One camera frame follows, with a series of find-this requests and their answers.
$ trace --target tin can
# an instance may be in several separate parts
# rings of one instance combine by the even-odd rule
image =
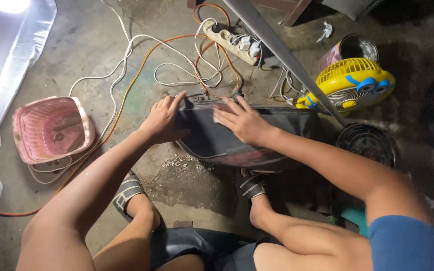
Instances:
[[[379,55],[372,41],[357,34],[350,34],[319,59],[319,72],[338,61],[353,57],[362,57],[377,63]]]

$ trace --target light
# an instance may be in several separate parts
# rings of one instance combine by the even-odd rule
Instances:
[[[0,11],[6,13],[21,13],[25,11],[31,0],[0,0]]]

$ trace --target green object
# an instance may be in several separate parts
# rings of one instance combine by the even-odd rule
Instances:
[[[358,225],[360,235],[364,237],[369,237],[366,225],[366,213],[364,210],[356,208],[346,208],[344,209],[344,211],[342,211],[341,217]]]

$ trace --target cement floor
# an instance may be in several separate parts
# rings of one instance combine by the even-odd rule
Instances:
[[[208,2],[223,7],[229,13],[232,24],[237,21],[236,15],[222,1]],[[125,27],[131,29],[132,35],[149,34],[167,39],[175,35],[195,34],[198,27],[192,18],[192,10],[186,8],[184,1],[121,0],[109,3],[120,14],[133,20],[130,22],[124,18]],[[11,115],[15,109],[48,96],[68,95],[71,85],[83,76],[107,74],[124,55],[127,46],[117,17],[102,2],[57,0],[57,6],[57,18],[45,49],[29,70],[1,128],[3,146],[0,150],[0,180],[4,187],[0,211],[3,212],[28,212],[42,206],[62,181],[40,185],[21,162],[11,129]],[[397,78],[395,92],[382,103],[355,112],[349,118],[387,129],[399,146],[402,161],[399,168],[410,172],[425,194],[434,199],[434,149],[423,141],[418,123],[426,88],[434,83],[434,7],[430,9],[415,5],[408,13],[399,13],[399,8],[385,2],[372,14],[355,23],[346,15],[311,7],[293,28],[277,24],[282,20],[281,12],[265,8],[259,10],[313,78],[318,75],[317,60],[347,34],[363,34],[377,44],[380,64]],[[224,22],[220,11],[210,7],[202,8],[200,16],[214,17]],[[324,21],[334,25],[335,31],[331,38],[315,43],[322,34]],[[192,40],[193,38],[184,38],[172,41],[171,44],[186,55],[194,56]],[[138,41],[138,46],[129,58],[127,74],[114,90],[118,104],[143,57],[154,44],[154,41],[148,39]],[[214,59],[214,52],[209,51],[205,56],[207,55],[209,59]],[[246,98],[252,103],[274,103],[266,97],[274,88],[279,77],[278,71],[254,69],[232,54],[230,57],[244,78],[243,91]],[[199,85],[166,87],[156,83],[153,71],[163,62],[185,65],[182,57],[167,48],[161,47],[152,53],[129,94],[115,132],[100,153],[136,130],[147,116],[151,105],[161,96],[174,95],[184,89],[190,94],[201,92]],[[202,74],[212,72],[204,66],[200,69]],[[235,85],[236,78],[230,69],[225,69],[223,73],[224,80],[220,88],[215,90],[216,95],[228,94]],[[92,118],[97,132],[102,131],[112,113],[109,88],[116,77],[113,75],[104,80],[84,81],[73,93]],[[185,73],[170,67],[162,68],[159,78],[165,82],[177,78],[190,79]],[[322,119],[325,127],[335,126],[327,116]],[[330,131],[329,135],[333,136],[334,130]],[[162,213],[167,226],[171,227],[175,220],[192,220],[195,227],[255,236],[256,232],[248,222],[245,203],[237,199],[230,178],[210,172],[205,165],[192,161],[189,163],[191,175],[186,176],[190,183],[180,185],[178,176],[162,167],[167,159],[188,159],[186,155],[172,143],[154,146],[134,167],[144,186],[151,189],[149,193],[152,199],[158,199],[154,200],[154,204]],[[50,180],[54,175],[39,176],[42,180]],[[162,186],[153,183],[156,177],[161,181],[156,183]],[[199,191],[207,191],[208,194],[202,196],[198,194]],[[291,208],[290,212],[297,217],[326,221],[317,213],[308,212],[302,207]],[[0,270],[15,268],[21,235],[30,219],[31,217],[0,217]],[[126,224],[126,220],[114,207],[108,206],[86,237],[91,253],[96,253]]]

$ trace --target socket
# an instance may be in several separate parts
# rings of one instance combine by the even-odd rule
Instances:
[[[231,45],[231,39],[235,36],[234,34],[228,32],[227,30],[221,30],[219,33],[214,33],[212,31],[212,26],[215,22],[207,21],[203,24],[204,33],[212,40],[220,44],[224,47],[225,50],[229,49],[229,52],[234,53],[234,55],[238,56],[240,59],[247,62],[249,65],[255,65],[257,62],[257,57],[251,57],[249,54],[249,50],[241,51],[239,49],[239,42],[234,42]]]

